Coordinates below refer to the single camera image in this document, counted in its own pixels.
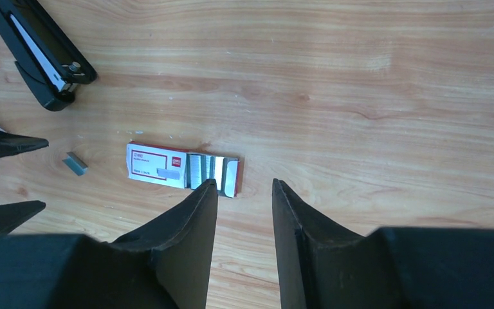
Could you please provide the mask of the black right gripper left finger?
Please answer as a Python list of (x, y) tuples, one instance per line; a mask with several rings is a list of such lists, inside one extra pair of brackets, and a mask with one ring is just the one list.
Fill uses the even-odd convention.
[(0, 234), (0, 308), (204, 308), (217, 204), (207, 180), (112, 242)]

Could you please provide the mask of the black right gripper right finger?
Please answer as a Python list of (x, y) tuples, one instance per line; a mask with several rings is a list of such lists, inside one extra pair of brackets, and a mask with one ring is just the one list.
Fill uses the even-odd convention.
[(278, 179), (272, 211), (283, 308), (494, 308), (494, 229), (362, 236)]

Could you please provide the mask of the red staples box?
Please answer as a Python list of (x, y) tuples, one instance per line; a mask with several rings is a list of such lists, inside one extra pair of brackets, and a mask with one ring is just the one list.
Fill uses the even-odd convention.
[(132, 180), (195, 190), (213, 179), (219, 195), (227, 198), (237, 195), (238, 158), (130, 142), (126, 163)]

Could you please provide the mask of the black stapler base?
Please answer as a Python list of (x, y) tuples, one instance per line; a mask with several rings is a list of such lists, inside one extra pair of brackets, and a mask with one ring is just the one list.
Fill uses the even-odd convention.
[(0, 35), (39, 104), (61, 111), (79, 85), (94, 82), (94, 67), (38, 1), (0, 1)]

